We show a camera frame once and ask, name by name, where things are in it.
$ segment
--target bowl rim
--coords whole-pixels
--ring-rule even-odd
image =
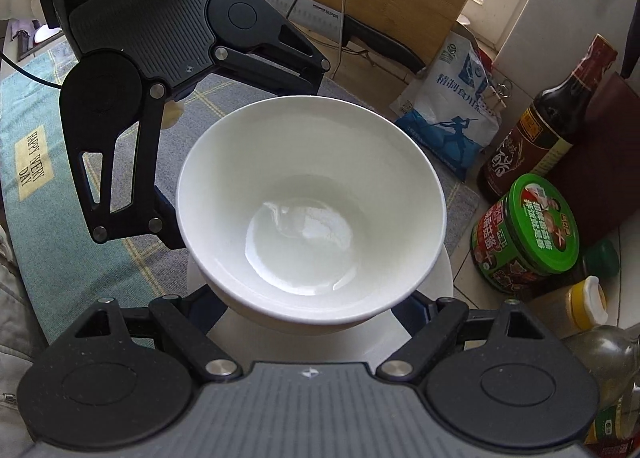
[[[205,139],[208,135],[210,135],[209,132],[213,128],[220,127],[218,125],[220,125],[224,121],[228,121],[229,118],[232,117],[237,112],[241,112],[246,109],[255,107],[256,105],[262,104],[265,101],[291,100],[291,99],[295,99],[295,100],[320,99],[325,101],[336,101],[336,102],[339,102],[342,106],[347,105],[347,106],[354,107],[356,109],[360,109],[361,111],[366,112],[370,117],[372,117],[373,120],[384,123],[385,127],[394,128],[396,133],[400,134],[401,138],[403,137],[405,141],[408,141],[413,146],[413,149],[417,150],[417,153],[419,154],[419,156],[421,156],[421,158],[424,159],[424,161],[427,164],[427,167],[429,168],[431,174],[433,175],[433,178],[436,181],[436,184],[438,186],[438,191],[439,191],[438,195],[440,196],[440,206],[442,208],[442,217],[443,217],[443,221],[440,226],[440,232],[438,233],[438,242],[436,245],[436,247],[439,247],[439,249],[436,250],[436,253],[434,254],[425,272],[417,279],[417,281],[414,284],[412,284],[411,287],[406,287],[404,289],[404,292],[402,292],[401,294],[398,294],[394,300],[387,301],[385,304],[379,305],[375,308],[367,308],[367,310],[363,310],[358,314],[343,315],[342,317],[334,316],[330,319],[326,318],[326,312],[328,311],[327,309],[307,310],[307,309],[302,309],[300,307],[283,307],[282,303],[278,303],[275,301],[270,301],[270,307],[264,307],[255,302],[255,300],[258,298],[261,298],[261,300],[264,302],[265,297],[263,295],[258,294],[256,292],[252,292],[253,300],[251,300],[250,298],[247,297],[247,295],[238,294],[236,292],[236,287],[233,287],[233,284],[235,283],[241,284],[241,282],[238,279],[236,279],[232,273],[228,272],[228,270],[226,270],[226,268],[223,265],[220,265],[219,263],[217,263],[215,265],[216,267],[215,273],[212,272],[211,269],[208,269],[205,265],[203,265],[199,255],[196,253],[193,246],[191,245],[189,238],[185,236],[184,234],[185,229],[184,229],[182,217],[180,215],[180,187],[182,184],[185,167],[187,166],[189,160],[191,159],[191,156],[193,155],[194,151],[198,149],[200,144],[206,142]],[[206,131],[202,133],[202,135],[200,135],[200,137],[197,138],[196,142],[193,144],[193,146],[191,146],[189,153],[187,154],[186,158],[184,159],[184,162],[182,163],[180,174],[178,175],[178,182],[176,185],[176,192],[175,192],[175,213],[176,213],[176,219],[178,223],[178,229],[180,230],[180,234],[182,236],[184,244],[187,247],[191,257],[197,263],[198,268],[200,269],[200,272],[207,279],[209,279],[210,281],[213,281],[217,287],[222,289],[223,292],[225,292],[226,294],[231,296],[231,298],[235,299],[236,301],[238,301],[238,303],[241,303],[243,306],[247,308],[258,311],[261,314],[267,315],[269,317],[273,317],[280,321],[286,321],[289,323],[300,323],[300,324],[335,325],[335,324],[357,323],[359,321],[365,321],[366,319],[370,319],[371,317],[394,307],[395,305],[397,305],[398,303],[406,299],[409,295],[411,295],[411,293],[415,291],[415,289],[420,285],[420,283],[423,282],[426,276],[431,272],[436,261],[438,260],[440,251],[444,250],[443,244],[444,244],[444,238],[447,230],[447,203],[444,198],[444,192],[442,191],[442,185],[440,183],[440,179],[438,178],[438,175],[433,167],[433,164],[431,164],[431,161],[427,158],[426,154],[422,151],[422,149],[414,142],[414,140],[409,135],[407,135],[404,131],[398,128],[395,124],[393,124],[393,122],[389,121],[388,119],[384,118],[382,115],[379,115],[373,110],[364,108],[364,106],[354,104],[349,101],[344,101],[342,99],[336,99],[332,97],[325,97],[325,96],[319,96],[319,95],[287,95],[287,96],[277,96],[273,98],[263,99],[261,101],[256,101],[253,103],[249,103],[245,106],[242,106],[236,109],[234,112],[230,112],[229,114],[225,115],[224,117],[220,118],[218,121],[213,123],[209,128],[207,128]],[[251,289],[249,289],[247,286],[243,286],[243,289],[251,291]]]

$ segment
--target green bottle cap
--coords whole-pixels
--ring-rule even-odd
[[[585,250],[582,260],[588,276],[607,279],[620,272],[620,258],[613,243],[607,239],[600,240]]]
[[[579,249],[574,215],[549,181],[532,173],[522,175],[511,186],[508,206],[527,260],[547,274],[574,266]]]

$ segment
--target dark brown bottle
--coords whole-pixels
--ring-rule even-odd
[[[571,149],[591,96],[617,55],[598,34],[571,75],[533,99],[480,169],[478,189],[489,202],[507,193],[520,175],[544,177]]]

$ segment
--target bowl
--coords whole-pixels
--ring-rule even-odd
[[[442,248],[433,166],[391,122],[287,96],[212,125],[178,179],[184,242],[220,298],[263,326],[329,333],[411,294]]]

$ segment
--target black cable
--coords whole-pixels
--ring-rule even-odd
[[[33,74],[30,74],[25,69],[20,68],[17,64],[15,64],[13,61],[11,61],[2,52],[0,52],[0,58],[2,58],[3,61],[6,61],[9,64],[9,66],[11,66],[14,70],[17,70],[23,76],[27,76],[29,79],[34,80],[36,83],[40,83],[40,84],[43,84],[43,85],[46,85],[46,86],[50,86],[51,88],[55,88],[57,90],[60,90],[62,88],[62,86],[59,85],[59,84],[52,83],[50,81],[45,81],[44,79],[40,79],[40,77],[37,77],[37,76],[34,76]]]

